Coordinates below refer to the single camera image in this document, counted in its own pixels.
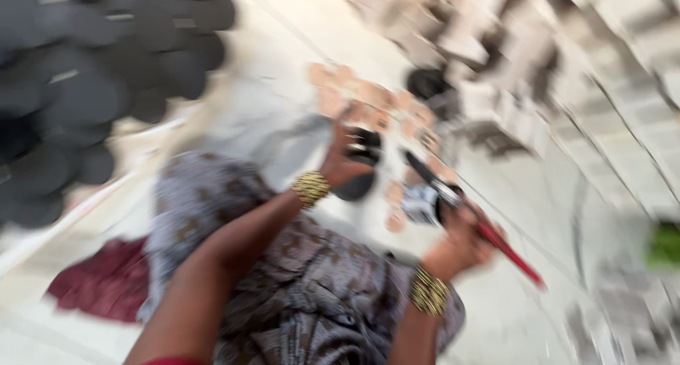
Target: person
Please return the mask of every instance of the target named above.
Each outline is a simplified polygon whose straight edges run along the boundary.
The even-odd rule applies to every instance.
[[[448,284],[489,263],[494,249],[466,208],[444,210],[446,238],[418,268],[389,262],[301,214],[330,187],[372,170],[345,158],[352,137],[341,122],[334,122],[334,141],[318,172],[279,194],[267,194],[254,167],[243,162],[192,152],[168,164],[147,249],[152,277],[154,257],[165,255],[175,265],[155,271],[165,279],[163,289],[124,365],[435,363],[463,324],[462,304]],[[216,177],[215,191],[227,187],[226,195],[210,192]],[[180,199],[183,191],[199,200]],[[235,193],[242,197],[230,197]],[[233,210],[221,218],[230,221],[201,228],[197,218],[215,207]],[[194,209],[196,216],[187,217]],[[159,248],[154,234],[172,247]],[[173,249],[187,242],[190,252],[178,258]]]

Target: hand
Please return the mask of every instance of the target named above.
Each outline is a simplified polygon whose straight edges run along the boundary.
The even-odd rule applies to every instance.
[[[491,262],[496,248],[477,232],[477,217],[467,207],[452,209],[442,204],[442,219],[447,236],[430,247],[421,266],[425,271],[444,282],[478,265]],[[484,212],[473,205],[480,217]],[[505,231],[494,225],[497,234],[505,239]]]
[[[351,161],[344,155],[345,147],[353,143],[354,138],[350,135],[349,128],[342,125],[342,121],[356,105],[356,101],[352,101],[350,109],[333,121],[333,143],[328,149],[324,164],[319,169],[319,173],[326,178],[331,187],[337,187],[355,176],[373,172],[369,165]]]

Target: red sleeve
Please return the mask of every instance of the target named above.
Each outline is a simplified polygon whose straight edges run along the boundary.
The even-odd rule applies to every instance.
[[[158,358],[145,362],[143,365],[202,365],[194,360],[187,360],[185,358]]]

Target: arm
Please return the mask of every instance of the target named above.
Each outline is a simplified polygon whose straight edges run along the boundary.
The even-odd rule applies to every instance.
[[[478,235],[477,220],[469,209],[447,207],[443,217],[447,238],[430,247],[420,266],[448,284],[466,269],[488,263],[494,248]],[[505,237],[498,226],[496,229]],[[434,365],[440,323],[441,317],[421,312],[409,302],[396,331],[387,365]]]
[[[319,170],[331,187],[373,170],[344,158],[352,138],[340,122],[335,121],[335,140]],[[211,364],[234,286],[301,209],[302,201],[289,189],[210,235],[175,271],[124,365],[170,357]]]

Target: green object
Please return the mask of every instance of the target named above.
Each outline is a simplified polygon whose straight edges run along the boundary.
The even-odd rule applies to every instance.
[[[680,231],[675,224],[661,223],[647,252],[647,263],[652,266],[680,268]]]

